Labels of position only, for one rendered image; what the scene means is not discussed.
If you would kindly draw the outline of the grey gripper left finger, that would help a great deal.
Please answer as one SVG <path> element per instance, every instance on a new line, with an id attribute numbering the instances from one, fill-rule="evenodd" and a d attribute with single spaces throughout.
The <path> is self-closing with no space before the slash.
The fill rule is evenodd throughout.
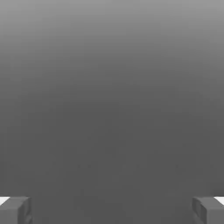
<path id="1" fill-rule="evenodd" d="M 33 224 L 31 197 L 0 196 L 0 224 Z"/>

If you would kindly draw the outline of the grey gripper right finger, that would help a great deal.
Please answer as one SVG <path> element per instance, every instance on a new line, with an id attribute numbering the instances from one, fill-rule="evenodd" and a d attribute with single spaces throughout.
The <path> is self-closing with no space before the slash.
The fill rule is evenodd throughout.
<path id="1" fill-rule="evenodd" d="M 193 197 L 194 224 L 224 224 L 224 196 Z"/>

